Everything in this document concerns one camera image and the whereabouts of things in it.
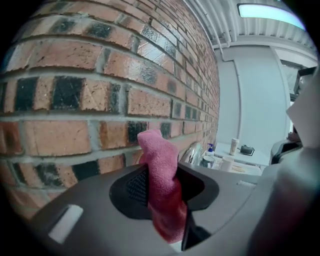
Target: pink cloth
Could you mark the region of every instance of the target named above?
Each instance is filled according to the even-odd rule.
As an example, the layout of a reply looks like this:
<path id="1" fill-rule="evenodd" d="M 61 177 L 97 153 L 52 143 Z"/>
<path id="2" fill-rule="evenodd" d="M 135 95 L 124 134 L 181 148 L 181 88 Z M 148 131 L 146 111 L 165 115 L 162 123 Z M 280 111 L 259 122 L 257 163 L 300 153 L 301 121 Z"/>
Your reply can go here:
<path id="1" fill-rule="evenodd" d="M 140 132 L 137 138 L 143 150 L 139 163 L 147 163 L 149 168 L 148 208 L 153 225 L 169 244 L 178 242 L 183 239 L 187 218 L 176 177 L 179 151 L 158 129 Z"/>

